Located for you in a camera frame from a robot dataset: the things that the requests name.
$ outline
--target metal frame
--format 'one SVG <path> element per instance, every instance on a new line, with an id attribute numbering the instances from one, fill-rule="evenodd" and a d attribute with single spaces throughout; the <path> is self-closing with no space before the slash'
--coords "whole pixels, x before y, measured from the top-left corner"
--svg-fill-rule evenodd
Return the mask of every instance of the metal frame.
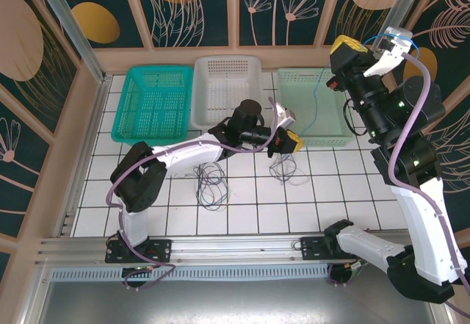
<path id="1" fill-rule="evenodd" d="M 406 231 L 379 231 L 390 242 L 410 242 Z M 303 261 L 300 251 L 293 245 L 305 236 L 315 234 L 287 234 L 266 236 L 223 236 L 223 237 L 171 237 L 172 259 L 177 265 L 225 266 L 225 265 L 274 265 L 274 264 L 323 264 L 330 262 Z M 17 324 L 38 323 L 54 270 L 77 268 L 96 270 L 116 268 L 116 264 L 106 264 L 106 237 L 59 238 L 41 241 L 32 282 L 21 308 Z M 436 323 L 458 323 L 455 314 L 444 305 L 430 304 L 430 312 Z"/>
<path id="2" fill-rule="evenodd" d="M 73 17 L 67 2 L 65 0 L 47 0 L 47 2 L 54 11 L 54 14 L 60 20 L 60 23 L 75 45 L 76 50 L 80 53 L 82 59 L 87 64 L 92 75 L 98 82 L 102 82 L 104 79 L 104 71 L 101 68 L 98 58 L 95 56 L 90 43 L 83 35 L 80 26 Z"/>

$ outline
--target tile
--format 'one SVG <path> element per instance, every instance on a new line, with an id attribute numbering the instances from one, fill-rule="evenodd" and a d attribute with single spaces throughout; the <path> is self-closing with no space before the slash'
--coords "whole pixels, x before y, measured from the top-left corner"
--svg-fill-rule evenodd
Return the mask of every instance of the tile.
<path id="1" fill-rule="evenodd" d="M 358 137 L 358 142 L 359 142 L 359 148 L 362 150 L 373 150 L 375 148 L 378 148 L 378 144 L 371 144 L 369 143 L 369 133 L 366 133 L 365 135 L 361 135 Z"/>
<path id="2" fill-rule="evenodd" d="M 315 200 L 343 201 L 343 193 L 338 176 L 313 176 Z"/>
<path id="3" fill-rule="evenodd" d="M 289 232 L 286 204 L 258 205 L 259 233 L 282 234 Z"/>
<path id="4" fill-rule="evenodd" d="M 160 188 L 160 192 L 156 200 L 152 204 L 152 206 L 167 206 L 168 196 L 170 195 L 170 179 L 165 179 L 163 181 L 162 187 Z"/>
<path id="5" fill-rule="evenodd" d="M 110 93 L 108 95 L 108 100 L 106 106 L 104 107 L 105 112 L 117 111 L 119 105 L 120 93 Z"/>
<path id="6" fill-rule="evenodd" d="M 371 201 L 366 175 L 340 176 L 345 201 Z"/>
<path id="7" fill-rule="evenodd" d="M 109 180 L 112 172 L 118 166 L 118 158 L 119 156 L 94 156 L 88 179 Z"/>
<path id="8" fill-rule="evenodd" d="M 286 202 L 284 186 L 273 177 L 258 177 L 256 179 L 256 192 L 258 204 Z"/>
<path id="9" fill-rule="evenodd" d="M 354 128 L 363 128 L 363 129 L 358 129 L 358 131 L 363 132 L 364 131 L 364 122 L 362 121 L 361 116 L 354 110 L 350 109 L 351 116 L 352 116 L 352 124 L 354 125 Z"/>
<path id="10" fill-rule="evenodd" d="M 346 202 L 347 215 L 350 221 L 359 228 L 380 230 L 374 203 L 371 201 Z"/>
<path id="11" fill-rule="evenodd" d="M 374 204 L 382 230 L 408 228 L 398 201 L 375 201 Z"/>
<path id="12" fill-rule="evenodd" d="M 120 150 L 120 154 L 121 154 L 121 155 L 126 155 L 126 154 L 129 152 L 129 150 L 131 150 L 131 148 L 132 148 L 132 145 L 123 143 L 123 146 L 122 146 L 122 148 L 121 148 L 121 150 Z"/>
<path id="13" fill-rule="evenodd" d="M 272 83 L 275 89 L 279 89 L 279 77 L 278 72 L 272 72 Z"/>
<path id="14" fill-rule="evenodd" d="M 346 206 L 344 203 L 317 203 L 320 231 L 333 225 L 334 223 L 346 219 Z"/>
<path id="15" fill-rule="evenodd" d="M 354 136 L 351 138 L 351 141 L 345 146 L 335 148 L 335 151 L 338 151 L 338 150 L 359 150 L 358 140 Z"/>
<path id="16" fill-rule="evenodd" d="M 108 220 L 106 222 L 105 237 L 115 234 L 119 230 L 119 209 L 109 208 Z"/>
<path id="17" fill-rule="evenodd" d="M 198 234 L 227 234 L 227 208 L 211 211 L 199 206 Z"/>
<path id="18" fill-rule="evenodd" d="M 112 131 L 112 125 L 115 123 L 116 112 L 105 112 L 103 119 L 101 120 L 101 133 L 110 133 Z"/>
<path id="19" fill-rule="evenodd" d="M 333 151 L 309 151 L 312 175 L 337 175 L 338 168 Z"/>
<path id="20" fill-rule="evenodd" d="M 263 109 L 261 114 L 263 115 L 263 118 L 264 118 L 264 125 L 270 126 L 272 122 L 272 118 L 274 117 L 272 108 L 269 107 L 269 108 Z"/>
<path id="21" fill-rule="evenodd" d="M 375 201 L 394 201 L 397 199 L 395 194 L 391 192 L 391 187 L 383 181 L 382 175 L 368 175 L 367 178 Z"/>
<path id="22" fill-rule="evenodd" d="M 110 93 L 122 93 L 126 76 L 112 76 Z"/>
<path id="23" fill-rule="evenodd" d="M 276 100 L 276 94 L 278 94 L 278 91 L 277 90 L 263 90 L 261 94 L 262 94 L 261 102 L 260 102 L 261 107 L 263 109 L 272 109 L 272 105 L 270 103 L 269 97 Z M 266 117 L 264 117 L 264 125 L 268 126 L 270 123 L 271 121 L 267 120 Z"/>
<path id="24" fill-rule="evenodd" d="M 255 153 L 256 176 L 271 176 L 270 166 L 279 156 L 279 154 L 274 154 L 272 158 L 269 158 L 266 152 Z"/>
<path id="25" fill-rule="evenodd" d="M 94 155 L 119 155 L 121 145 L 111 139 L 110 133 L 100 133 Z"/>
<path id="26" fill-rule="evenodd" d="M 375 166 L 374 157 L 370 154 L 370 151 L 365 150 L 361 151 L 362 160 L 364 161 L 364 166 L 367 173 L 379 173 L 379 170 Z"/>
<path id="27" fill-rule="evenodd" d="M 80 209 L 74 237 L 102 237 L 106 228 L 108 208 Z"/>
<path id="28" fill-rule="evenodd" d="M 359 150 L 335 151 L 335 156 L 340 175 L 365 173 L 361 152 Z"/>
<path id="29" fill-rule="evenodd" d="M 198 205 L 196 198 L 197 179 L 172 179 L 170 205 Z"/>
<path id="30" fill-rule="evenodd" d="M 287 203 L 315 201 L 310 176 L 293 176 L 285 183 Z"/>
<path id="31" fill-rule="evenodd" d="M 229 205 L 228 233 L 257 234 L 258 211 L 256 205 Z"/>
<path id="32" fill-rule="evenodd" d="M 331 151 L 333 150 L 332 146 L 309 146 L 307 147 L 308 151 Z"/>
<path id="33" fill-rule="evenodd" d="M 261 80 L 263 83 L 263 89 L 272 89 L 272 72 L 261 73 Z"/>
<path id="34" fill-rule="evenodd" d="M 291 232 L 318 232 L 318 217 L 315 203 L 287 204 Z"/>
<path id="35" fill-rule="evenodd" d="M 168 236 L 196 235 L 198 217 L 197 206 L 170 206 L 168 207 Z"/>
<path id="36" fill-rule="evenodd" d="M 108 194 L 111 186 L 111 181 L 87 181 L 82 204 L 80 206 L 103 206 L 107 208 L 106 195 Z M 118 202 L 118 197 L 116 197 L 114 193 L 111 201 L 113 203 Z"/>
<path id="37" fill-rule="evenodd" d="M 294 176 L 305 176 L 311 174 L 308 153 L 306 151 L 293 153 L 292 158 L 296 164 Z M 284 168 L 284 173 L 286 173 L 289 168 L 293 168 L 289 162 L 286 162 L 284 166 L 287 167 Z"/>
<path id="38" fill-rule="evenodd" d="M 255 179 L 228 179 L 229 204 L 256 204 Z"/>
<path id="39" fill-rule="evenodd" d="M 168 208 L 148 208 L 147 231 L 149 236 L 164 236 L 167 228 Z"/>
<path id="40" fill-rule="evenodd" d="M 229 177 L 254 177 L 255 157 L 253 153 L 235 154 L 227 159 Z"/>

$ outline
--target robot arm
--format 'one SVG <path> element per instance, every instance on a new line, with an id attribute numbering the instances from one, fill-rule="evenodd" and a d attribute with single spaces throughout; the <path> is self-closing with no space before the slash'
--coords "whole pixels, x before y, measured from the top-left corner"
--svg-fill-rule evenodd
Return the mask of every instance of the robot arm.
<path id="1" fill-rule="evenodd" d="M 395 288 L 407 298 L 443 303 L 454 295 L 451 283 L 458 279 L 438 216 L 429 203 L 410 190 L 394 186 L 388 177 L 388 161 L 394 144 L 414 108 L 423 86 L 420 77 L 409 78 L 388 92 L 381 75 L 401 62 L 411 42 L 401 38 L 399 29 L 383 40 L 383 56 L 377 61 L 359 42 L 340 37 L 330 53 L 335 76 L 327 85 L 347 90 L 354 109 L 361 116 L 371 143 L 380 145 L 372 151 L 377 169 L 391 185 L 408 225 L 412 245 L 386 242 L 342 220 L 325 230 L 325 241 L 332 252 L 341 249 L 353 253 L 387 273 Z M 452 230 L 444 205 L 441 167 L 435 150 L 421 134 L 421 129 L 445 113 L 439 87 L 433 84 L 425 105 L 400 151 L 395 175 L 400 181 L 420 188 L 440 207 L 445 223 Z M 452 235 L 461 270 L 467 267 Z"/>
<path id="2" fill-rule="evenodd" d="M 133 170 L 117 186 L 115 194 L 123 204 L 123 230 L 130 245 L 135 248 L 148 239 L 148 207 L 158 197 L 165 178 L 184 171 L 187 168 L 207 162 L 227 159 L 235 153 L 217 144 L 222 143 L 232 148 L 242 148 L 243 143 L 254 146 L 267 144 L 267 154 L 291 154 L 303 143 L 299 137 L 287 128 L 295 122 L 292 112 L 276 104 L 277 124 L 274 120 L 271 127 L 264 126 L 261 106 L 253 100 L 244 100 L 231 118 L 226 118 L 207 133 L 193 140 L 168 146 L 149 147 L 144 142 L 135 144 L 111 175 L 115 183 L 132 165 L 147 156 L 169 151 L 158 159 L 142 165 L 146 170 Z M 271 141 L 272 130 L 275 135 Z"/>

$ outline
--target floral wallpaper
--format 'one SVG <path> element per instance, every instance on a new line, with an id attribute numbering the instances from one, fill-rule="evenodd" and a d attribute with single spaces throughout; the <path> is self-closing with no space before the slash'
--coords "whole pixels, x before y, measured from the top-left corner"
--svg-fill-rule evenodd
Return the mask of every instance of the floral wallpaper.
<path id="1" fill-rule="evenodd" d="M 0 85 L 54 132 L 76 67 L 32 0 L 0 5 Z"/>
<path id="2" fill-rule="evenodd" d="M 430 0 L 411 31 L 419 59 L 447 98 L 470 75 L 462 63 L 470 51 L 470 0 Z M 416 74 L 409 63 L 394 71 L 397 82 Z"/>
<path id="3" fill-rule="evenodd" d="M 239 45 L 313 45 L 325 0 L 239 0 Z"/>
<path id="4" fill-rule="evenodd" d="M 228 46 L 227 0 L 140 0 L 155 47 Z"/>
<path id="5" fill-rule="evenodd" d="M 0 103 L 0 234 L 18 236 L 48 148 Z"/>
<path id="6" fill-rule="evenodd" d="M 93 48 L 142 48 L 127 0 L 66 0 Z"/>

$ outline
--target metal base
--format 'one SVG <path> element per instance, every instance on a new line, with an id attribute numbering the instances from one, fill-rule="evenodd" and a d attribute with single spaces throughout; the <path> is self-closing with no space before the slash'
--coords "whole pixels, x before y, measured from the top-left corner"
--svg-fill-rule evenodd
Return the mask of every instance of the metal base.
<path id="1" fill-rule="evenodd" d="M 171 240 L 146 240 L 139 244 L 135 250 L 146 258 L 168 263 L 171 255 Z M 140 264 L 142 260 L 119 239 L 107 243 L 104 262 L 107 264 Z"/>
<path id="2" fill-rule="evenodd" d="M 331 255 L 326 244 L 323 242 L 324 237 L 302 237 L 300 239 L 300 249 L 302 251 L 303 260 L 334 260 L 335 262 L 349 262 L 357 257 L 354 254 L 341 252 Z"/>

